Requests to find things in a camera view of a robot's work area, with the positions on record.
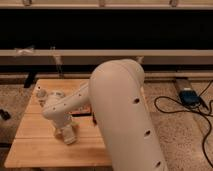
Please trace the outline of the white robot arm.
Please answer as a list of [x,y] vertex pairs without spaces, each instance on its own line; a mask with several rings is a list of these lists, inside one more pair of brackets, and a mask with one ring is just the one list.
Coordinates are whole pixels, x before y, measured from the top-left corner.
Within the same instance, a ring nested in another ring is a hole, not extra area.
[[138,62],[107,61],[72,94],[49,96],[42,114],[61,127],[70,111],[90,103],[114,171],[168,171],[141,93],[143,83]]

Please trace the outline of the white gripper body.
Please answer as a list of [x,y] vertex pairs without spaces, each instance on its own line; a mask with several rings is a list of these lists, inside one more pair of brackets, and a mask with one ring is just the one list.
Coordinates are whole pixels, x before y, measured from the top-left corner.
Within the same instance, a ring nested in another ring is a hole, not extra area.
[[54,136],[58,139],[72,138],[76,136],[78,124],[75,121],[69,121],[62,127],[59,127],[56,123],[54,123],[53,126],[55,128]]

